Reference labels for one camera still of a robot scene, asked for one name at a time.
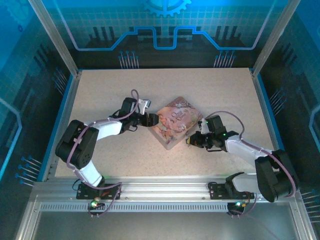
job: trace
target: book cover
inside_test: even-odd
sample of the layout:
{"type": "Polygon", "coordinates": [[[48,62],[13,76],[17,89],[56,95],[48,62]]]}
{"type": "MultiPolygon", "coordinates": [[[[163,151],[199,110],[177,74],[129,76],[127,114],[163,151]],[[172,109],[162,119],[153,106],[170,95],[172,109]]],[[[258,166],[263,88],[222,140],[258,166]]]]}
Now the book cover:
{"type": "Polygon", "coordinates": [[[150,131],[167,150],[184,139],[187,131],[196,126],[203,117],[182,96],[170,102],[156,114],[159,116],[159,123],[150,127],[150,131]]]}

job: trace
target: beige tabletop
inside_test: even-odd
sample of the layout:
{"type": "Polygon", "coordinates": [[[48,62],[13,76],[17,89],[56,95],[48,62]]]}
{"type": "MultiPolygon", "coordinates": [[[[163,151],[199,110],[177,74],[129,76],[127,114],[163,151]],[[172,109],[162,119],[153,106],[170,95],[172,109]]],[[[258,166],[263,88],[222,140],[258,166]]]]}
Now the beige tabletop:
{"type": "MultiPolygon", "coordinates": [[[[108,117],[131,96],[131,89],[137,89],[141,99],[152,101],[149,113],[157,112],[179,96],[204,116],[219,110],[230,111],[243,121],[245,139],[273,149],[248,68],[83,70],[70,121],[91,122],[108,117]]],[[[226,114],[220,116],[228,131],[241,131],[236,119],[226,114]]],[[[92,160],[102,175],[114,177],[255,172],[250,164],[233,154],[189,148],[185,141],[166,150],[142,126],[136,132],[127,131],[99,140],[92,160]]],[[[55,175],[74,174],[60,160],[55,175]]]]}

